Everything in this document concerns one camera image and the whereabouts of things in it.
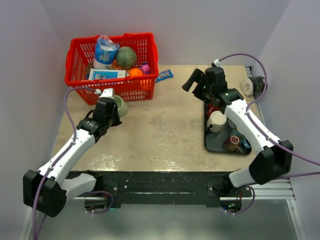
blue snack package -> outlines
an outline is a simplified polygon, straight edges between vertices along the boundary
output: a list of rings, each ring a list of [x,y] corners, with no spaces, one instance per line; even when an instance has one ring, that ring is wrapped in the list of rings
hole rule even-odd
[[[172,74],[172,72],[170,71],[170,69],[165,70],[163,72],[160,72],[157,79],[155,80],[155,82],[160,82],[162,80],[168,79],[168,78],[173,78],[174,75]]]

orange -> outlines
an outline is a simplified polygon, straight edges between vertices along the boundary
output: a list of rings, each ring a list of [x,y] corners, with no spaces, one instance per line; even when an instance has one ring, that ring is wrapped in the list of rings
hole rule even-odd
[[[129,76],[135,77],[135,76],[142,76],[144,73],[139,68],[133,68],[130,70]]]

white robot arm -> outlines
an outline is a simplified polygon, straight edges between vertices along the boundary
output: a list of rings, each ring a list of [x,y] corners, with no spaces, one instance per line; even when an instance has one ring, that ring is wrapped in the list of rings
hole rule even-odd
[[[288,173],[292,155],[270,142],[253,125],[246,113],[247,102],[236,89],[228,89],[225,78],[224,70],[213,64],[205,72],[195,69],[182,88],[188,92],[192,84],[197,83],[192,92],[194,96],[206,104],[212,103],[213,106],[221,109],[222,113],[235,123],[238,131],[248,139],[257,155],[249,167],[226,175],[222,184],[217,186],[219,193],[227,194],[230,190],[247,184],[263,185]],[[249,110],[249,114],[254,122],[265,133],[268,133],[269,138],[278,141],[285,148],[293,150],[290,141],[281,141],[261,123],[251,110]]]
[[[112,88],[105,89],[99,96],[95,110],[90,111],[77,125],[76,140],[72,136],[60,151],[37,172],[29,170],[23,176],[23,202],[32,207],[35,194],[41,179],[48,169],[51,169],[41,189],[37,210],[55,217],[63,209],[66,202],[73,198],[91,192],[97,186],[99,176],[87,171],[73,179],[66,179],[68,173],[78,162],[81,156],[90,149],[109,127],[121,124],[118,114],[118,106],[114,100],[115,91]],[[53,162],[73,144],[61,157],[56,165]]]

white wall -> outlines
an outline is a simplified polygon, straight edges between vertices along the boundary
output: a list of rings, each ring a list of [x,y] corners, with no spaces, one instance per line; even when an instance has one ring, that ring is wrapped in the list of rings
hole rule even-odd
[[[160,64],[259,56],[289,0],[41,0],[67,49],[77,37],[152,32]],[[226,64],[251,66],[238,57]]]
[[[65,50],[39,0],[0,4],[0,239],[18,239],[23,175],[47,162],[62,117]]]
[[[320,1],[291,0],[259,59],[270,76],[261,102],[266,125],[294,150],[320,162]],[[254,67],[255,74],[260,73]],[[320,171],[294,157],[291,173]],[[320,176],[292,178],[308,240],[320,236]]]

melon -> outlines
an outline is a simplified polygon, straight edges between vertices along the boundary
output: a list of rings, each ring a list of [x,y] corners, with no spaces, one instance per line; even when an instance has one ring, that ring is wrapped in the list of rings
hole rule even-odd
[[[116,52],[115,60],[123,69],[131,69],[137,62],[137,54],[131,47],[122,46]]]

